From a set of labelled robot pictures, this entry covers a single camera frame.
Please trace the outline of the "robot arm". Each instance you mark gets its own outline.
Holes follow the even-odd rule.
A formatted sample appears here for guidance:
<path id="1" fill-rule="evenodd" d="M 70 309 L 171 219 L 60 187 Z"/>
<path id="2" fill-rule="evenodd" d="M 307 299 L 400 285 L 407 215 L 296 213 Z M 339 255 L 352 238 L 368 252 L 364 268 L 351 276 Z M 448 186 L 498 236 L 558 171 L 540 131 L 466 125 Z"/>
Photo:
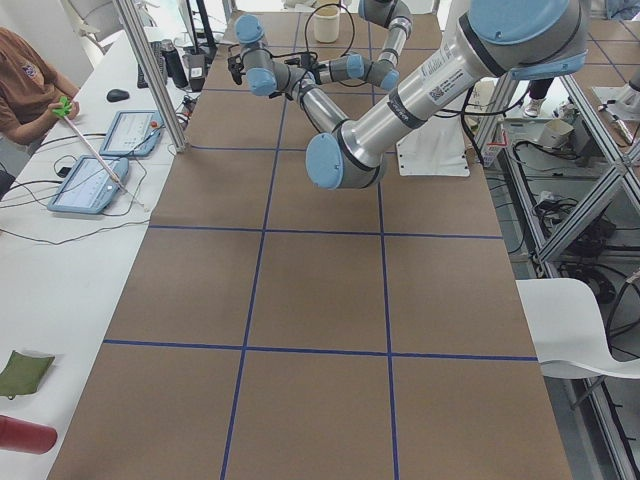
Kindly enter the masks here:
<path id="1" fill-rule="evenodd" d="M 402 1 L 362 1 L 359 16 L 388 31 L 375 61 L 357 54 L 311 65 L 276 61 L 258 17 L 234 24 L 241 48 L 229 61 L 236 83 L 256 96 L 283 94 L 297 102 L 318 130 L 306 149 L 311 181 L 325 189 L 366 188 L 384 176 L 384 153 L 484 78 L 517 80 L 574 73 L 586 58 L 588 1 L 472 1 L 440 48 L 405 79 L 396 65 L 412 32 Z M 324 83 L 358 79 L 386 96 L 357 120 L 325 94 Z"/>
<path id="2" fill-rule="evenodd" d="M 397 64 L 413 30 L 413 16 L 403 1 L 360 1 L 361 20 L 386 31 L 382 48 L 374 58 L 347 47 L 341 56 L 320 60 L 309 45 L 285 63 L 303 69 L 319 85 L 340 83 L 349 88 L 372 85 L 384 91 L 399 82 Z"/>

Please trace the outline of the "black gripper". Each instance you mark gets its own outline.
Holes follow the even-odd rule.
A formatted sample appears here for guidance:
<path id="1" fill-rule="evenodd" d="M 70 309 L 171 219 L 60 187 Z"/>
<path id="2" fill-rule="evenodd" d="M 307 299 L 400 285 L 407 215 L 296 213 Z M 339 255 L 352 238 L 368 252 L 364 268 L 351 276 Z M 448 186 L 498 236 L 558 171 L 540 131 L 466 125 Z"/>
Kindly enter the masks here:
<path id="1" fill-rule="evenodd" d="M 236 85 L 241 85 L 244 75 L 244 63 L 242 61 L 242 55 L 240 53 L 233 54 L 232 48 L 228 49 L 227 56 L 227 69 L 232 75 L 232 79 Z"/>

